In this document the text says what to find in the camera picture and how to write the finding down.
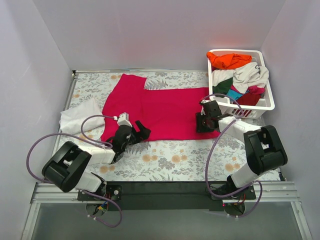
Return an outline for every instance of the wall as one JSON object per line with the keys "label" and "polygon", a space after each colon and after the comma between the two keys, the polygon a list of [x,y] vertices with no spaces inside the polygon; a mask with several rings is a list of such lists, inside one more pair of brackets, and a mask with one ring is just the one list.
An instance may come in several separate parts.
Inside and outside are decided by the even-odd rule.
{"label": "wall", "polygon": [[[0,31],[0,238],[17,240],[36,182],[26,155],[38,138],[58,130],[72,73],[32,0],[0,0]],[[39,176],[53,142],[32,155]]]}
{"label": "wall", "polygon": [[261,48],[276,105],[265,120],[283,141],[282,170],[296,184],[313,239],[320,239],[319,9],[317,0],[287,0]]}
{"label": "wall", "polygon": [[33,1],[72,70],[206,70],[210,49],[259,49],[285,0]]}

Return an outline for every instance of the blue cloth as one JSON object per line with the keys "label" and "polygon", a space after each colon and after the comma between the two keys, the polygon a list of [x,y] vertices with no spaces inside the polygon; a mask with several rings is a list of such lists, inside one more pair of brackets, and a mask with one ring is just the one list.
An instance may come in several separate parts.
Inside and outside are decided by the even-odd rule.
{"label": "blue cloth", "polygon": [[241,98],[243,96],[242,93],[236,92],[234,90],[229,90],[226,94],[227,96],[233,98],[234,100],[238,100],[239,98]]}

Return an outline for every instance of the plastic basket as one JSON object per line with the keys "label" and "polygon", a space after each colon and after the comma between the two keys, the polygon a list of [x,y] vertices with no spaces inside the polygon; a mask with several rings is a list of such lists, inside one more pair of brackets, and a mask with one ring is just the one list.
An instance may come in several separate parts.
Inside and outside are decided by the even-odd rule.
{"label": "plastic basket", "polygon": [[[264,58],[262,53],[257,50],[241,50],[241,49],[212,49],[210,52],[217,56],[225,54],[246,54],[252,56],[252,62],[257,62],[259,66],[265,66]],[[208,59],[208,77],[209,77],[209,93],[212,94],[212,68],[211,62]],[[231,104],[230,99],[227,97],[210,97],[211,100],[216,100],[219,104],[222,114],[232,114],[235,116],[241,115],[241,111],[236,104]],[[274,98],[272,96],[269,80],[265,85],[265,93],[262,98],[259,99],[256,106],[241,105],[244,110],[244,118],[246,119],[257,119],[265,111],[271,111],[275,108]]]}

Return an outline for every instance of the pile of clothes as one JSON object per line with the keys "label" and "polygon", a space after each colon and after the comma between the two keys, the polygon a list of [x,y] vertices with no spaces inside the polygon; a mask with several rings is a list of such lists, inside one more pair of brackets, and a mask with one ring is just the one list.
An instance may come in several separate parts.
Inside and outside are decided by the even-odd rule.
{"label": "pile of clothes", "polygon": [[255,106],[265,93],[269,71],[258,66],[252,56],[245,54],[226,54],[216,56],[207,52],[212,65],[212,91],[225,94],[240,105]]}

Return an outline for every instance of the orange cloth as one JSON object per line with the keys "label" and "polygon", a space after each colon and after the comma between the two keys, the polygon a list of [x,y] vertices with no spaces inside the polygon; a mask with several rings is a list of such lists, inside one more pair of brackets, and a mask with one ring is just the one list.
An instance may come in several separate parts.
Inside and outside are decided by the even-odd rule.
{"label": "orange cloth", "polygon": [[216,56],[212,52],[206,53],[207,58],[210,60],[211,65],[217,69],[236,69],[240,68],[251,62],[252,56],[244,54],[226,54]]}

